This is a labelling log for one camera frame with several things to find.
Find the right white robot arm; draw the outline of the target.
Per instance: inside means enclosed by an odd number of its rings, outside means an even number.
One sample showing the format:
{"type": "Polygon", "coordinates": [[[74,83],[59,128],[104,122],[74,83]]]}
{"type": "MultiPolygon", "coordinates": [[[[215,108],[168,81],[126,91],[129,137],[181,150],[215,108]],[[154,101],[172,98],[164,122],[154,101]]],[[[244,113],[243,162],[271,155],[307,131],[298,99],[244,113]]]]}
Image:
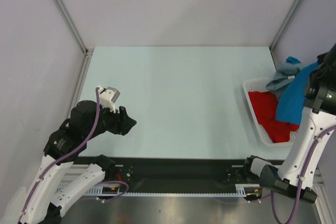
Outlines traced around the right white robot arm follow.
{"type": "Polygon", "coordinates": [[[281,166],[250,156],[245,159],[243,179],[255,181],[262,188],[296,200],[314,203],[314,173],[322,152],[335,130],[335,48],[325,55],[322,64],[307,79],[304,89],[302,120],[281,166]]]}

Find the grey t shirt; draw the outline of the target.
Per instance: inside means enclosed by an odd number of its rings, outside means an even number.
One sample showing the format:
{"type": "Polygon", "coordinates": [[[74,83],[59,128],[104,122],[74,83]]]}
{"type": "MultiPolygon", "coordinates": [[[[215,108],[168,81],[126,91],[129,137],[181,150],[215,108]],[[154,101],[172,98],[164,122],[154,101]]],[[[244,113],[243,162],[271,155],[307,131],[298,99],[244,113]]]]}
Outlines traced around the grey t shirt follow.
{"type": "Polygon", "coordinates": [[[266,85],[266,89],[275,96],[280,97],[302,69],[303,65],[301,63],[281,63],[277,68],[273,79],[266,85]]]}

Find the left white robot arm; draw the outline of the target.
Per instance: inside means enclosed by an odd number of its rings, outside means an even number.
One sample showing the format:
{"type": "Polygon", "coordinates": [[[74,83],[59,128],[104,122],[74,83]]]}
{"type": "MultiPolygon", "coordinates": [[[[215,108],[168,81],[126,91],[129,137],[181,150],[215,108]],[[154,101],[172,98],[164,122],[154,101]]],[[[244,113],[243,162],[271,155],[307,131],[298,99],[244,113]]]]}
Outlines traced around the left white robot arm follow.
{"type": "Polygon", "coordinates": [[[99,102],[80,101],[71,110],[70,117],[50,135],[17,223],[61,223],[70,207],[95,185],[112,184],[116,192],[122,187],[128,188],[115,162],[99,155],[73,182],[56,192],[90,139],[105,132],[126,135],[135,125],[136,120],[128,116],[123,106],[111,111],[99,102]]]}

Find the blue t shirt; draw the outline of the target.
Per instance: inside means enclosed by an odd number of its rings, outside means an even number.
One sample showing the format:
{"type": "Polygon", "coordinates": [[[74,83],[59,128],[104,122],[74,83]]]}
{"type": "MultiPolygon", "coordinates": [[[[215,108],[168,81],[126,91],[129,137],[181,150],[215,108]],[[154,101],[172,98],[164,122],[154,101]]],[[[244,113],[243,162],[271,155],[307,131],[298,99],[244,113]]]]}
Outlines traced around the blue t shirt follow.
{"type": "Polygon", "coordinates": [[[302,68],[298,74],[290,81],[289,85],[282,93],[277,111],[276,119],[281,122],[300,125],[302,119],[303,103],[305,101],[304,88],[310,74],[319,67],[319,62],[302,68]]]}

